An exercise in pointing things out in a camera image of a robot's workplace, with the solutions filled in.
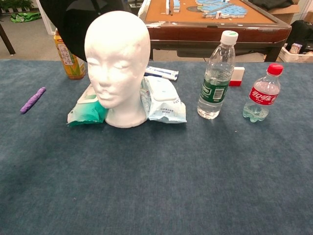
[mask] plastic water bottle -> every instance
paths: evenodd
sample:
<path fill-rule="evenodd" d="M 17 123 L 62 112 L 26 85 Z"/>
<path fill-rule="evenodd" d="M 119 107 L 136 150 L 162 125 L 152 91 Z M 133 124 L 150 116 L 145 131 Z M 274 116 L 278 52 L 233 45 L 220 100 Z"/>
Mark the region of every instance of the plastic water bottle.
<path fill-rule="evenodd" d="M 220 113 L 234 71 L 234 45 L 237 39 L 237 32 L 224 31 L 221 44 L 215 49 L 209 60 L 198 101 L 198 114 L 203 118 L 214 119 Z"/>
<path fill-rule="evenodd" d="M 254 82 L 243 110 L 243 116 L 250 118 L 251 122 L 263 121 L 267 117 L 269 106 L 274 103 L 280 92 L 278 77 L 283 69 L 282 65 L 270 64 L 267 75 Z"/>

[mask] white toothpaste tube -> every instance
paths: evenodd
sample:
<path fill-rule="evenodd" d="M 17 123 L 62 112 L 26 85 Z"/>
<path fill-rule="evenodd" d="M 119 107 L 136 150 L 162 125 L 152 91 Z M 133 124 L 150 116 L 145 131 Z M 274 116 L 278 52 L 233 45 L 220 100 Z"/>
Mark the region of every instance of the white toothpaste tube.
<path fill-rule="evenodd" d="M 168 80 L 176 81 L 178 79 L 178 71 L 147 66 L 145 76 L 162 77 Z"/>

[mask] mannequin nose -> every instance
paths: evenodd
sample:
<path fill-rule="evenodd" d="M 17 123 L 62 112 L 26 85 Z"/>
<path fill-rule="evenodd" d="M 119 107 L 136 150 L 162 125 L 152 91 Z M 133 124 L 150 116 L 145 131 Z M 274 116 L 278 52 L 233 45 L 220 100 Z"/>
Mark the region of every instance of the mannequin nose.
<path fill-rule="evenodd" d="M 100 79 L 99 79 L 99 83 L 101 86 L 108 86 L 110 85 L 110 77 L 109 77 L 109 73 L 106 69 L 102 70 Z"/>

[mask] white basket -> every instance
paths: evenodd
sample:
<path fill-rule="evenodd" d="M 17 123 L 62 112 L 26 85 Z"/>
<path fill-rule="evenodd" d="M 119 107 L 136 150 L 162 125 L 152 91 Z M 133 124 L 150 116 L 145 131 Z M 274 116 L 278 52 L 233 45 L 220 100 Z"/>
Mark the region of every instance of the white basket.
<path fill-rule="evenodd" d="M 313 63 L 313 55 L 291 54 L 284 47 L 280 50 L 279 58 L 284 62 Z"/>

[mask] blue mahjong tiles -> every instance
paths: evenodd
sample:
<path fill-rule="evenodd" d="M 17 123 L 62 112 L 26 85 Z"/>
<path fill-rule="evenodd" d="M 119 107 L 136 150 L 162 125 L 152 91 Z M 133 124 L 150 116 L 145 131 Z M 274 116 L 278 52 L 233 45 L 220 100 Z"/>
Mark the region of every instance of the blue mahjong tiles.
<path fill-rule="evenodd" d="M 204 17 L 215 17 L 216 11 L 222 12 L 221 18 L 243 18 L 247 14 L 247 10 L 244 7 L 236 6 L 221 0 L 196 0 L 196 3 L 198 9 L 204 12 Z"/>
<path fill-rule="evenodd" d="M 174 6 L 180 6 L 179 0 L 174 0 Z"/>

